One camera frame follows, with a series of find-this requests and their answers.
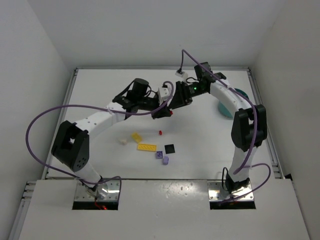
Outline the purple lego brick stud up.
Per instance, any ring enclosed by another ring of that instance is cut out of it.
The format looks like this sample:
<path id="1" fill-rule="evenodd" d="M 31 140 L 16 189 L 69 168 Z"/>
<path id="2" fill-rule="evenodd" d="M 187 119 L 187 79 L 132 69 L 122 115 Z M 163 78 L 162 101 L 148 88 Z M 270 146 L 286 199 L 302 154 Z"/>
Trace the purple lego brick stud up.
<path id="1" fill-rule="evenodd" d="M 163 152 L 162 151 L 156 151 L 155 158 L 156 159 L 162 159 L 163 158 Z"/>

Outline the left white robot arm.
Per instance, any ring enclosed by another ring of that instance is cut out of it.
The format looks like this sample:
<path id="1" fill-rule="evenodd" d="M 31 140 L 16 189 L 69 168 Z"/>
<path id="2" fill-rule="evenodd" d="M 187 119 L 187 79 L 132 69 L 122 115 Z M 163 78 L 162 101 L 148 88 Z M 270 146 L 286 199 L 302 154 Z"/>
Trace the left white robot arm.
<path id="1" fill-rule="evenodd" d="M 151 115 L 153 119 L 169 117 L 169 100 L 173 97 L 173 83 L 165 81 L 153 97 L 149 97 L 150 84 L 135 78 L 105 107 L 97 107 L 92 115 L 70 122 L 65 120 L 58 128 L 51 154 L 67 166 L 84 185 L 95 190 L 103 178 L 89 162 L 90 142 L 107 128 L 131 116 Z"/>

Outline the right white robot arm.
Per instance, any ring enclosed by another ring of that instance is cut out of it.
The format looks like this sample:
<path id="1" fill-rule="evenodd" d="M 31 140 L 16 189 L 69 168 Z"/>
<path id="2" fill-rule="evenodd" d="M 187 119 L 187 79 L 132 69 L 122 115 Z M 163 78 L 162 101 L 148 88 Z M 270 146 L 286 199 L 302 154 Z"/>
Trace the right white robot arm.
<path id="1" fill-rule="evenodd" d="M 176 71 L 176 75 L 183 80 L 176 82 L 169 108 L 184 107 L 191 104 L 194 97 L 209 93 L 232 115 L 231 139 L 235 149 L 224 181 L 224 190 L 231 194 L 249 184 L 249 165 L 268 135 L 267 111 L 263 105 L 253 104 L 248 97 L 231 87 L 224 74 L 213 73 L 207 62 L 196 65 L 194 70 L 196 81 L 193 83 L 187 82 L 188 75 L 181 68 Z"/>

